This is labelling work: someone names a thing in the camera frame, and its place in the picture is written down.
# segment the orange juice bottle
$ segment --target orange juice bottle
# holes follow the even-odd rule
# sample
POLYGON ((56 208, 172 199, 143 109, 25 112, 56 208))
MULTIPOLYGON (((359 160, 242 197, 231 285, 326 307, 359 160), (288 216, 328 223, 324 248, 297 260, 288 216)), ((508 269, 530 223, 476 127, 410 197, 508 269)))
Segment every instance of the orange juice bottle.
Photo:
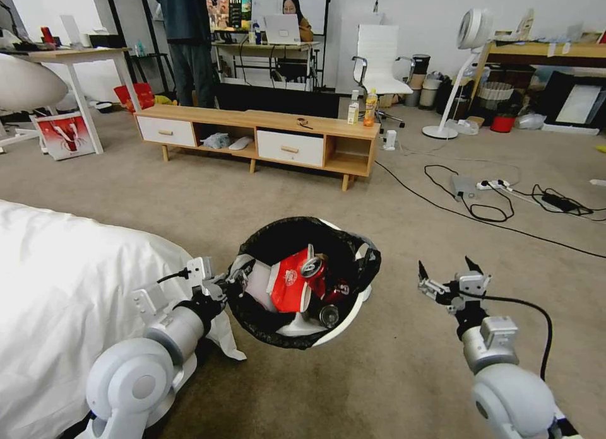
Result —
POLYGON ((378 101, 379 97, 377 97, 377 90, 375 88, 372 88, 371 92, 366 96, 366 112, 364 113, 364 125, 367 127, 372 127, 374 125, 374 112, 377 109, 378 101))

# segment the red bucket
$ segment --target red bucket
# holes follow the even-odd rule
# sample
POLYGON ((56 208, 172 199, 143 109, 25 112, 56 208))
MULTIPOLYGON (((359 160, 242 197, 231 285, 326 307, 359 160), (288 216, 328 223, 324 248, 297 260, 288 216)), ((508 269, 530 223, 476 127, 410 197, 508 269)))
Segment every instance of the red bucket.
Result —
POLYGON ((515 117, 495 116, 490 129, 499 133, 509 133, 515 120, 515 117))

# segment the white office chair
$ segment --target white office chair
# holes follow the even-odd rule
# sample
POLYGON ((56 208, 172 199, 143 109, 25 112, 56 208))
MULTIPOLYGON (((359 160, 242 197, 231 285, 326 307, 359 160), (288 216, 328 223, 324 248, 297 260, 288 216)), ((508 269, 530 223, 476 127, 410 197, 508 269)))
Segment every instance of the white office chair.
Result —
MULTIPOLYGON (((412 89, 393 74, 394 62, 403 59, 410 62, 409 78, 412 77, 415 66, 413 59, 397 54, 399 29, 398 26, 360 25, 358 54, 352 58, 355 61, 353 79, 364 89, 365 94, 373 88, 377 95, 412 93, 412 89)), ((404 121, 399 117, 379 110, 376 115, 379 122, 381 119, 392 119, 400 123, 400 128, 404 127, 404 121)))
MULTIPOLYGON (((51 70, 7 54, 0 54, 0 85, 0 113, 51 107, 68 92, 67 85, 51 70)), ((44 151, 42 135, 37 129, 17 129, 15 136, 7 136, 0 122, 0 153, 4 152, 2 147, 33 138, 39 138, 44 151)))

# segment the laptop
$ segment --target laptop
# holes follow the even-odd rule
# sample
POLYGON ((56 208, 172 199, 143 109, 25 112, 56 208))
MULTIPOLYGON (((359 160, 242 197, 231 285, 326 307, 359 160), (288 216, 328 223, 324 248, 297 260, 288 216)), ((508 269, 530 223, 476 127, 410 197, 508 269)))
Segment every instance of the laptop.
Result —
POLYGON ((267 15, 265 33, 270 45, 300 45, 301 34, 297 15, 267 15))

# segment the white electric fan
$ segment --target white electric fan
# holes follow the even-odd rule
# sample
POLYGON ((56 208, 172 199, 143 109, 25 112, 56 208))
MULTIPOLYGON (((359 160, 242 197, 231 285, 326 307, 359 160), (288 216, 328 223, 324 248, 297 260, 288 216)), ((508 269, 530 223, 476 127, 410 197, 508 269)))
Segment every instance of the white electric fan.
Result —
POLYGON ((474 48, 484 46, 486 41, 488 41, 491 30, 492 15, 488 10, 471 9, 469 12, 465 13, 463 20, 461 21, 461 27, 459 27, 457 42, 459 49, 471 49, 472 52, 459 70, 459 74, 456 76, 453 91, 450 93, 450 97, 448 97, 448 103, 446 104, 446 109, 444 110, 444 115, 442 116, 440 125, 423 127, 423 133, 426 136, 438 139, 453 139, 457 137, 458 132, 456 130, 444 127, 444 125, 446 123, 446 119, 448 119, 450 108, 453 106, 456 91, 461 84, 463 72, 465 72, 465 69, 477 56, 477 53, 473 52, 473 50, 474 48))

